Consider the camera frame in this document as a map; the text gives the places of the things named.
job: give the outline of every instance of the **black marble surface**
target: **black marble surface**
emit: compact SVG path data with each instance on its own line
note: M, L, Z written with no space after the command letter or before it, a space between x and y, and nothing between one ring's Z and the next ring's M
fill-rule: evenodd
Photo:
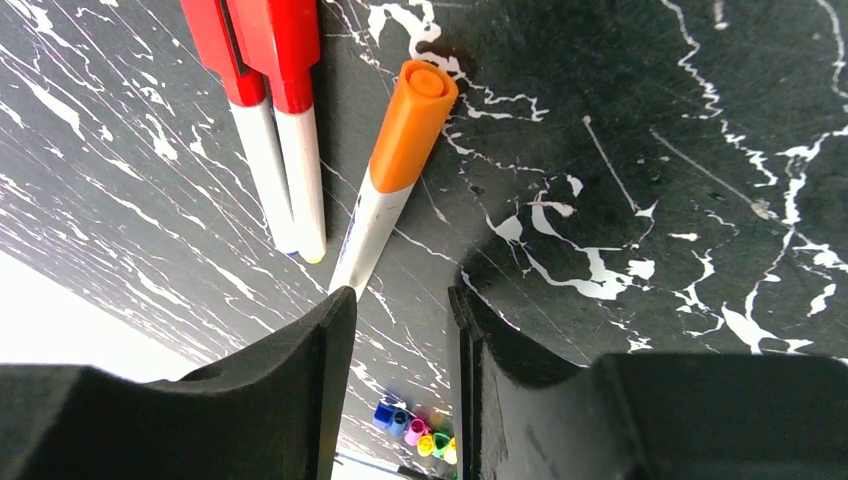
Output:
M323 0L329 252L269 233L178 2L0 3L0 248L199 363L325 295L401 63L464 92L360 304L340 447L449 414L446 289L564 358L848 357L848 4Z

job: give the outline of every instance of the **red marker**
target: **red marker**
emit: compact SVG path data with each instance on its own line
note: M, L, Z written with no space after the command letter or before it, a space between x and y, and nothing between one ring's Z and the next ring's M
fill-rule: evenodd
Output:
M265 79L242 60L224 0L181 0L203 65L221 76L274 244L297 251L288 182Z
M298 251L324 257L324 193L310 68L318 63L316 0L228 0L244 62L268 76L289 178Z

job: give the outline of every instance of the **white marker barrel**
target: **white marker barrel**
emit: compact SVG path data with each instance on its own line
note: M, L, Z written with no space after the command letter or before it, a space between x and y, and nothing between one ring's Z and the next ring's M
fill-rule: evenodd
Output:
M244 154L277 250L297 252L289 185L268 98L252 107L230 103Z
M289 178L298 252L307 262L318 263L327 252L327 238L315 110L310 107L292 114L275 109L274 115Z
M331 292L348 285L356 290L356 298L362 296L414 186L413 183L396 192L381 193L371 181L371 170L365 171L339 261L330 280Z

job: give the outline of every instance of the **yellow marker cap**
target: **yellow marker cap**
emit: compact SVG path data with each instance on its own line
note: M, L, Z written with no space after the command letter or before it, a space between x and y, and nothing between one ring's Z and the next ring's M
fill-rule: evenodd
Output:
M444 454L445 461L450 463L451 465L456 465L456 438L451 438L450 443L447 448L445 448Z
M418 439L418 455L421 455L422 457L429 457L435 448L436 447L433 444L433 436L429 433L427 435L422 435L421 438Z

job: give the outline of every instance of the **pink marker cap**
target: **pink marker cap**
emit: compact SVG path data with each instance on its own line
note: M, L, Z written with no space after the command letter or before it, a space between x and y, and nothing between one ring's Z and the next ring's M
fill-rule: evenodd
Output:
M409 424L409 429L406 431L406 435L404 435L403 439L406 441L407 445L414 447L418 445L418 439L421 438L422 435L426 435L429 431L430 428L426 423L424 423L424 420L416 418Z

